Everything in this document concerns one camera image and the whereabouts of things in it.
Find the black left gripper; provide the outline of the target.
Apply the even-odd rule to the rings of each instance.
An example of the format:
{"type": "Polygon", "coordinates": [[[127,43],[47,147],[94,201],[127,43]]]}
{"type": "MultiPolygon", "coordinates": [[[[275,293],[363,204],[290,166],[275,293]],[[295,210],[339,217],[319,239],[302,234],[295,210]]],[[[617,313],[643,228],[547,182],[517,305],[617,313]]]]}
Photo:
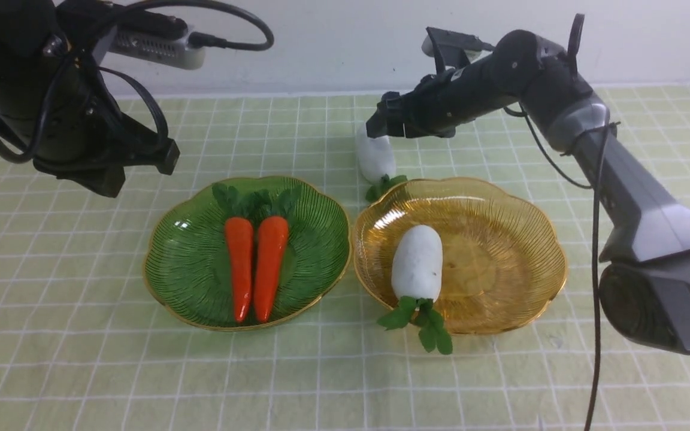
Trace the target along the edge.
{"type": "Polygon", "coordinates": [[[171,175],[180,158],[175,140],[122,114],[121,121],[104,117],[105,110],[60,109],[47,126],[47,135],[34,158],[34,167],[58,180],[69,180],[92,193],[115,198],[125,180],[125,168],[152,166],[171,175]]]}

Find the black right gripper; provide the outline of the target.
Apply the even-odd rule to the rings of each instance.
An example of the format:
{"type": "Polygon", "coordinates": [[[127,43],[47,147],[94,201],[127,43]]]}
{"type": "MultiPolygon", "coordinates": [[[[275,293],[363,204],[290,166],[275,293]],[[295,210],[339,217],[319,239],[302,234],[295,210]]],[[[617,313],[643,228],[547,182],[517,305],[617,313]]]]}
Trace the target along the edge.
{"type": "Polygon", "coordinates": [[[384,93],[366,122],[366,134],[370,138],[452,138],[457,126],[517,100],[495,85],[488,63],[472,63],[427,75],[407,93],[384,93]]]}

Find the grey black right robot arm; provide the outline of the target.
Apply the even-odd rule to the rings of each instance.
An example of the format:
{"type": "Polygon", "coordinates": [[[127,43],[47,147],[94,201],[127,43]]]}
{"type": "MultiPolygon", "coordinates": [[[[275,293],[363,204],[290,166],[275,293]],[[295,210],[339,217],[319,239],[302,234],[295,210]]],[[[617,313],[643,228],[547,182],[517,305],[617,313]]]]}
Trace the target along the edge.
{"type": "Polygon", "coordinates": [[[569,49],[514,30],[496,45],[428,28],[436,72],[404,95],[384,93],[367,136],[451,138],[456,128],[518,103],[552,149],[577,161],[613,228],[597,261],[608,322],[636,344],[690,356],[690,208],[616,138],[610,109],[569,49]]]}

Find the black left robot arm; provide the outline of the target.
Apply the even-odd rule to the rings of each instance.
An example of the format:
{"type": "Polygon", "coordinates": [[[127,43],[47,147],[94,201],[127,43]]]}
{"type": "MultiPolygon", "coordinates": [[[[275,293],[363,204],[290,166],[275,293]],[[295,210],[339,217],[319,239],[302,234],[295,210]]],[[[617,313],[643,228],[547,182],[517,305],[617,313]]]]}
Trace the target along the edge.
{"type": "Polygon", "coordinates": [[[120,73],[155,128],[124,114],[101,66],[123,30],[148,35],[158,24],[171,27],[142,3],[0,1],[0,157],[107,198],[119,194],[127,167],[172,174],[180,150],[159,104],[120,73]]]}

